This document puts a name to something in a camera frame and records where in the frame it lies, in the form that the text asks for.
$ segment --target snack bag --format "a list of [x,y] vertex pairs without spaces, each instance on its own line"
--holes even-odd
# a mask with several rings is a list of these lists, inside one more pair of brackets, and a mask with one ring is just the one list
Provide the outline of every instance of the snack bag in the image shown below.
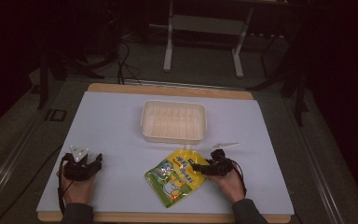
[[178,149],[145,174],[165,207],[171,207],[197,189],[205,175],[193,171],[191,163],[208,165],[202,156],[190,149]]

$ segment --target plastic packaging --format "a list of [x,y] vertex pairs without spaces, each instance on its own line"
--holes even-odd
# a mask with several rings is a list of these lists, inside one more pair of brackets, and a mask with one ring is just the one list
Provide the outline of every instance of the plastic packaging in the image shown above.
[[193,171],[191,163],[209,164],[197,151],[178,149],[145,174],[165,207],[179,202],[204,181],[205,175]]
[[147,101],[141,126],[148,142],[195,145],[206,133],[205,107],[184,102]]

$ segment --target white table surface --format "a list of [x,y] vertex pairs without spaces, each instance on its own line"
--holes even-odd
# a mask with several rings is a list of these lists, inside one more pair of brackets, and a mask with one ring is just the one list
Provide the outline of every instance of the white table surface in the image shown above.
[[217,142],[238,142],[226,156],[243,170],[247,198],[263,215],[292,215],[294,209],[257,101],[198,97],[85,92],[37,206],[38,212],[60,211],[57,187],[61,157],[70,146],[88,147],[89,162],[103,153],[91,205],[94,212],[231,214],[230,203],[218,187],[206,180],[198,189],[170,208],[164,207],[144,178],[182,145],[146,142],[141,117],[147,100],[203,104],[207,132],[191,148],[210,159],[209,147]]

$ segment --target floor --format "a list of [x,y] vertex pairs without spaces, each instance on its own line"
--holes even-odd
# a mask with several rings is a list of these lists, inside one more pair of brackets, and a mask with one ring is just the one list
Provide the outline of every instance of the floor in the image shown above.
[[[175,34],[172,71],[162,71],[165,54],[164,28],[156,28],[147,42],[136,35],[124,36],[120,55],[129,56],[122,67],[126,84],[174,85],[245,91],[266,80],[260,53],[268,41],[251,35],[245,39],[241,62],[245,77],[235,77],[231,53],[226,45],[214,46],[213,40],[188,41],[189,34]],[[287,45],[282,39],[268,52],[268,71],[280,62]],[[84,91],[92,82],[68,68],[65,81],[49,80],[49,100],[37,110],[37,94],[27,92],[0,119],[0,223],[42,223],[35,211],[40,196],[57,160],[55,153],[63,143],[76,114]],[[117,82],[116,63],[95,71],[106,76],[103,82]],[[30,74],[37,82],[38,70]],[[306,91],[308,112],[303,113],[304,126],[294,119],[294,96],[282,98],[274,84],[252,94],[260,104],[282,174],[298,216],[290,223],[358,224],[358,188],[354,183],[339,148],[330,133],[312,92]],[[66,111],[62,121],[47,117],[49,110]]]

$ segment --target clear plastic tray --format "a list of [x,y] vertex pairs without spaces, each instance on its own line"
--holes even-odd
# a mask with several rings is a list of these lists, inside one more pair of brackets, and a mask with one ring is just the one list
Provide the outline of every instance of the clear plastic tray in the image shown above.
[[205,106],[147,101],[141,126],[146,141],[195,145],[206,133]]

